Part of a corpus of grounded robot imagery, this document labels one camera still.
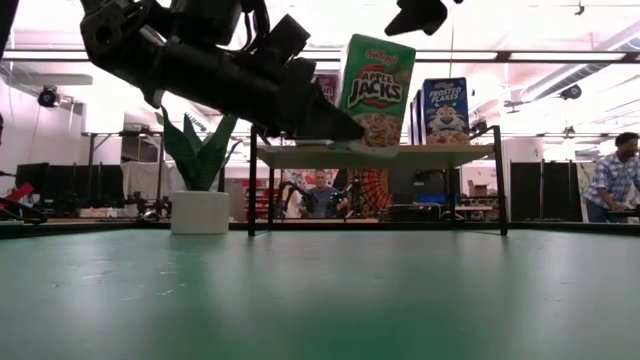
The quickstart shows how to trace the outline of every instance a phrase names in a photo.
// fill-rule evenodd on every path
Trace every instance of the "plaid shirt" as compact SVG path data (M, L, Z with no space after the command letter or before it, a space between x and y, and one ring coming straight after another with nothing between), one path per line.
M609 205L602 200L597 190L604 188L613 201L623 205L627 202L631 185L640 188L640 159L635 156L623 163L618 159L618 155L613 153L603 157L596 164L596 171L591 177L585 198L608 209Z

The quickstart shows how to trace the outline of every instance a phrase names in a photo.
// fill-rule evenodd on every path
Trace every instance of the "green cereal box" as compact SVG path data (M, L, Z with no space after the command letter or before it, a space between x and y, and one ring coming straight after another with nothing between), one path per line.
M336 145L369 155L393 157L400 146L416 51L356 34L351 37L345 55L338 87L339 107L365 128L365 136Z

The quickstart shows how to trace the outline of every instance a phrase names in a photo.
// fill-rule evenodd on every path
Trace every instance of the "person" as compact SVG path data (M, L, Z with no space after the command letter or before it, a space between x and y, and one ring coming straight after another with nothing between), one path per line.
M315 196L316 199L318 199L318 203L316 204L311 214L305 207L300 208L300 213L304 217L313 219L337 217L338 213L348 206L349 201L345 197L344 200L340 204L338 204L335 209L333 209L331 206L331 194L336 192L337 190L327 185L327 172L322 169L317 169L314 173L314 176L315 186L307 190L307 192Z
M626 218L610 211L626 210L624 203L631 185L640 190L638 134L622 133L616 137L615 144L618 150L598 161L587 188L585 203L589 222L627 222Z

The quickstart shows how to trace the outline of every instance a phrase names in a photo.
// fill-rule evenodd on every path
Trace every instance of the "man in plaid shirt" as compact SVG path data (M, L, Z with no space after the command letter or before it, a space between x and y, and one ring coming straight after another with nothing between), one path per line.
M618 150L603 157L596 164L591 184L585 194L589 222L624 223L626 218L615 216L609 211L626 208L631 185L640 190L640 160L638 134L623 133L616 137Z

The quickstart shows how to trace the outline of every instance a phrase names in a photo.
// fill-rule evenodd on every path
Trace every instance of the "red object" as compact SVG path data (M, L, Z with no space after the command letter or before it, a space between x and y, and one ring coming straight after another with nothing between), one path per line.
M5 199L18 202L23 197L33 192L33 186L31 184L24 184L19 189L14 189L9 196ZM4 205L0 204L0 209L4 209Z

